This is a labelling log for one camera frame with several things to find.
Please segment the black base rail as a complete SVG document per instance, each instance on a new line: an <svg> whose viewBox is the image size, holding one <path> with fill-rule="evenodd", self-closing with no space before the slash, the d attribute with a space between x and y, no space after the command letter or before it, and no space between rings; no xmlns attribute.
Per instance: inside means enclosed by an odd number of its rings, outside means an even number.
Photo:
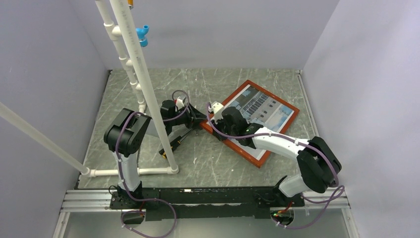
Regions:
<svg viewBox="0 0 420 238"><path fill-rule="evenodd" d="M146 202L134 201L118 189L111 210L145 210L146 221L189 218L254 217L268 219L275 208L304 207L300 195L283 197L272 186L144 188Z"/></svg>

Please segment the blue pipe fitting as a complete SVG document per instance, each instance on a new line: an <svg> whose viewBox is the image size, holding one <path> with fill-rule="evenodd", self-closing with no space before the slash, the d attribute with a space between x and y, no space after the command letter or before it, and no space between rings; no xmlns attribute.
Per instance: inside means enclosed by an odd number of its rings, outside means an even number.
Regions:
<svg viewBox="0 0 420 238"><path fill-rule="evenodd" d="M148 39L147 39L148 32L149 32L148 25L144 25L142 28L136 28L136 33L137 33L141 47L146 47L148 45Z"/></svg>

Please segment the red wooden picture frame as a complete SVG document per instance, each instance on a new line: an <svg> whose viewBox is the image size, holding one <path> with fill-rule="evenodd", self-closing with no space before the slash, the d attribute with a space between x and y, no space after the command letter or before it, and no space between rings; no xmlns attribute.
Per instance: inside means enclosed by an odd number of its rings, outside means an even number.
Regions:
<svg viewBox="0 0 420 238"><path fill-rule="evenodd" d="M236 107L239 109L242 116L250 124L257 123L282 134L287 131L300 111L250 80L240 85L221 104L225 108ZM200 123L200 127L213 135L212 128L207 120ZM253 134L253 132L246 131L246 135L248 134ZM270 155L267 150L253 149L241 145L240 141L236 139L228 138L222 142L258 168L265 163Z"/></svg>

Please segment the orange pipe fitting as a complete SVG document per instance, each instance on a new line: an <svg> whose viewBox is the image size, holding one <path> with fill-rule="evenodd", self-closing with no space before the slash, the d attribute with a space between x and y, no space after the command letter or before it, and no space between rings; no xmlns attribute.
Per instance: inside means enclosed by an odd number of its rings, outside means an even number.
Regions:
<svg viewBox="0 0 420 238"><path fill-rule="evenodd" d="M128 5L129 5L129 9L133 9L134 7L134 1L133 0L127 0Z"/></svg>

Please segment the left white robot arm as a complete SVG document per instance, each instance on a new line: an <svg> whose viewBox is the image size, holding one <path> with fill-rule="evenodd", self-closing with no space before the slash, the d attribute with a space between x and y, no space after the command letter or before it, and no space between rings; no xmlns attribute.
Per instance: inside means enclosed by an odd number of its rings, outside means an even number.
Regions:
<svg viewBox="0 0 420 238"><path fill-rule="evenodd" d="M205 115L181 99L165 100L160 107L167 135L172 128L184 125L187 129L196 129L205 119ZM104 142L115 153L118 165L118 187L126 190L123 202L129 208L136 208L142 202L142 194L137 191L142 187L138 174L137 153L146 134L158 137L157 130L150 116L134 114L123 108L115 117L104 134Z"/></svg>

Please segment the white PVC pipe stand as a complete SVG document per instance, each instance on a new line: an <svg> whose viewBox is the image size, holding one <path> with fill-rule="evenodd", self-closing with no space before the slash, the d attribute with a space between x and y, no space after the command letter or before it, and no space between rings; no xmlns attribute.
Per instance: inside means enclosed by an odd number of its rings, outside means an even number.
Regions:
<svg viewBox="0 0 420 238"><path fill-rule="evenodd" d="M169 145L169 139L165 131L164 123L160 115L159 106L154 93L150 75L146 66L139 39L135 29L135 23L129 9L127 0L110 1L111 8L116 20L110 16L107 4L103 0L97 0L96 6L104 22L104 28L109 38L113 41L118 53L121 65L129 77L131 88L135 93L139 111L148 109L157 130L158 137L167 154L169 167L138 169L139 175L152 174L176 174L179 172L178 165ZM10 124L27 134L43 147L59 156L67 164L78 170L84 177L111 176L116 175L116 170L91 170L75 158L70 156L62 148L48 139L18 114L9 109L6 105L0 105L0 116Z"/></svg>

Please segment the aluminium extrusion frame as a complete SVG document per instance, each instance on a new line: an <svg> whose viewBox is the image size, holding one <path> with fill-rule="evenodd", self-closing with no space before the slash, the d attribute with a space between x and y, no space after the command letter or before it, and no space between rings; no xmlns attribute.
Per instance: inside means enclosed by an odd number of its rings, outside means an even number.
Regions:
<svg viewBox="0 0 420 238"><path fill-rule="evenodd" d="M328 189L327 192L321 195L316 195L314 192L305 192L304 196L313 201L323 201L330 197L334 189ZM80 190L67 190L60 208L59 219L54 231L53 238L62 238L64 236L64 231L67 226L67 222L70 216L70 213L76 212L125 212L134 209L111 209L111 194L107 189L80 189ZM204 205L233 205L239 206L241 203L213 203ZM295 211L298 209L303 209L306 212L306 215L309 215L311 209L322 209L324 204L315 204L305 201L303 207L295 208ZM342 215L344 217L344 222L346 229L350 238L360 238L359 231L357 229L354 217L351 211L350 203L347 197L346 192L343 192L340 197L334 199L330 202L328 209L341 209Z"/></svg>

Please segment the steel claw hammer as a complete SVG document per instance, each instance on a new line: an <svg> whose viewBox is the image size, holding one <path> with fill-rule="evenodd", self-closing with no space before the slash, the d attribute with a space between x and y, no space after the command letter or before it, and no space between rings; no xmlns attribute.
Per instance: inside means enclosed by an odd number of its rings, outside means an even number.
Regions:
<svg viewBox="0 0 420 238"><path fill-rule="evenodd" d="M179 136L177 136L176 138L174 138L172 141L171 141L171 145L173 145L173 144L176 144L176 143L178 143L178 144L180 144L192 131L194 131L195 129L194 128L190 128L190 129L188 129L188 130L186 130L185 132L183 132L181 135L179 135Z"/></svg>

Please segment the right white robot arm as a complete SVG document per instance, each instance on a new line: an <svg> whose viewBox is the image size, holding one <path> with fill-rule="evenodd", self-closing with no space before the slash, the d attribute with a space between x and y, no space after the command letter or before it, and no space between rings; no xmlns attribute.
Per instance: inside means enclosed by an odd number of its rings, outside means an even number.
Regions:
<svg viewBox="0 0 420 238"><path fill-rule="evenodd" d="M277 205L284 206L293 196L308 190L324 193L329 187L339 186L342 166L322 138L299 139L259 123L248 123L238 109L219 103L209 105L208 114L213 114L208 121L220 140L234 139L243 147L266 150L297 163L298 171L276 184L273 200Z"/></svg>

